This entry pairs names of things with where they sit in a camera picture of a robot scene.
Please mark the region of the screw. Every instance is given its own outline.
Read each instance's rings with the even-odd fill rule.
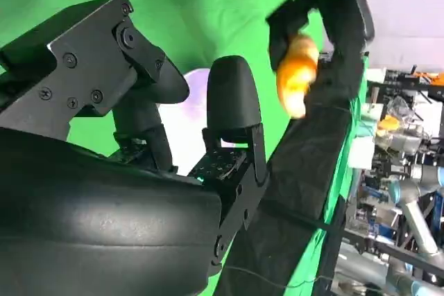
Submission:
[[[39,97],[43,101],[51,100],[51,97],[53,97],[53,93],[48,87],[43,87],[41,88],[41,90],[39,90]]]
[[[103,100],[103,94],[100,90],[95,89],[91,93],[91,99],[94,103],[100,103]]]
[[[77,66],[77,58],[72,53],[66,53],[63,55],[63,64],[69,69],[73,69]]]
[[[155,61],[155,68],[159,71],[163,64],[164,64],[163,61],[161,61],[161,60],[156,60],[156,61]]]
[[[127,3],[124,3],[124,4],[122,5],[122,13],[123,13],[123,15],[125,15],[125,16],[128,16],[128,14],[131,13],[131,7],[130,7]]]
[[[77,98],[75,97],[68,98],[67,105],[69,109],[76,109],[78,105]]]
[[[129,49],[133,49],[135,45],[135,38],[132,31],[131,28],[125,28],[121,33],[122,42]]]

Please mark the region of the wire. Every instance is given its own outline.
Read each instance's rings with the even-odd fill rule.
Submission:
[[[303,286],[304,284],[311,284],[311,283],[314,284],[315,282],[317,282],[320,279],[324,279],[324,280],[328,280],[328,281],[333,281],[333,279],[331,279],[329,277],[319,276],[319,277],[317,277],[315,279],[312,279],[312,280],[309,280],[309,281],[302,281],[301,283],[292,286],[292,285],[289,285],[289,284],[287,284],[287,285],[285,285],[285,284],[277,284],[277,283],[267,279],[263,275],[260,275],[260,274],[258,274],[256,272],[253,272],[252,270],[248,270],[247,268],[231,266],[231,265],[224,265],[223,268],[227,268],[229,270],[238,270],[240,272],[244,272],[244,273],[253,275],[253,276],[257,277],[258,279],[261,279],[262,281],[265,281],[266,283],[268,283],[268,284],[270,284],[272,286],[275,286],[276,288],[280,288],[280,289],[295,289],[295,288],[299,288],[299,287]]]
[[[268,283],[268,284],[270,284],[270,285],[272,285],[272,286],[274,286],[276,288],[279,288],[279,289],[296,289],[296,288],[299,288],[299,287],[303,286],[304,284],[314,284],[318,280],[325,280],[325,281],[330,281],[330,282],[333,281],[333,279],[331,277],[326,277],[326,276],[323,276],[323,275],[319,275],[318,277],[316,277],[316,278],[314,278],[312,280],[302,281],[302,282],[300,282],[299,284],[296,284],[296,285],[291,285],[291,284],[285,285],[285,284],[277,284],[277,283],[267,279],[265,276],[260,275],[260,274],[258,274],[256,272],[253,272],[252,270],[249,270],[247,268],[237,267],[237,266],[233,266],[233,265],[224,265],[223,268],[224,269],[229,269],[229,270],[237,270],[239,272],[244,272],[246,274],[249,274],[249,275],[252,275],[254,277],[257,277],[258,279],[261,279],[262,281],[265,281],[266,283]],[[343,275],[344,277],[349,278],[349,279],[353,279],[352,277],[349,277],[349,276],[343,274],[342,272],[340,274]],[[366,288],[366,290],[374,291],[376,293],[379,293],[380,295],[385,295],[386,294],[386,293],[384,293],[384,291],[382,291],[380,289]]]

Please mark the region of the black fabric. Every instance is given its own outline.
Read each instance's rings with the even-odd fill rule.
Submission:
[[[271,184],[248,230],[241,230],[226,264],[247,268],[271,281],[287,285],[316,230],[294,223],[267,205],[280,204],[294,213],[318,220],[348,133],[351,114],[345,108],[307,106],[307,116],[292,120],[268,161]],[[282,295],[257,277],[223,270],[215,295]]]
[[[342,241],[342,231],[345,227],[345,211],[347,202],[339,196],[338,202],[334,209],[333,219],[330,223],[330,230],[325,237],[321,261],[319,262],[317,277],[329,277],[333,279],[334,268],[338,261],[339,249]],[[326,291],[330,289],[332,281],[327,279],[319,279],[313,286],[312,296],[325,296]]]

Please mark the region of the yellow object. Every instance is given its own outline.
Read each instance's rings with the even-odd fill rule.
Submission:
[[[377,128],[386,131],[396,131],[400,127],[400,121],[387,114],[378,124]]]
[[[305,116],[304,97],[316,79],[319,50],[306,35],[295,36],[276,72],[279,100],[292,118]]]

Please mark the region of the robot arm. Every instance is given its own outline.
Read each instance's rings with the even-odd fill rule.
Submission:
[[[175,174],[157,103],[179,103],[189,88],[132,11],[129,0],[78,4],[0,49],[8,295],[195,295],[266,190],[259,100],[237,56],[210,71],[205,155],[189,177]],[[111,157],[65,142],[75,116],[111,110]]]
[[[308,14],[315,9],[321,14],[334,53],[331,60],[319,64],[310,98],[353,99],[364,72],[362,51],[375,35],[366,0],[287,0],[267,19],[271,66],[273,70],[279,67],[291,38],[308,24]]]

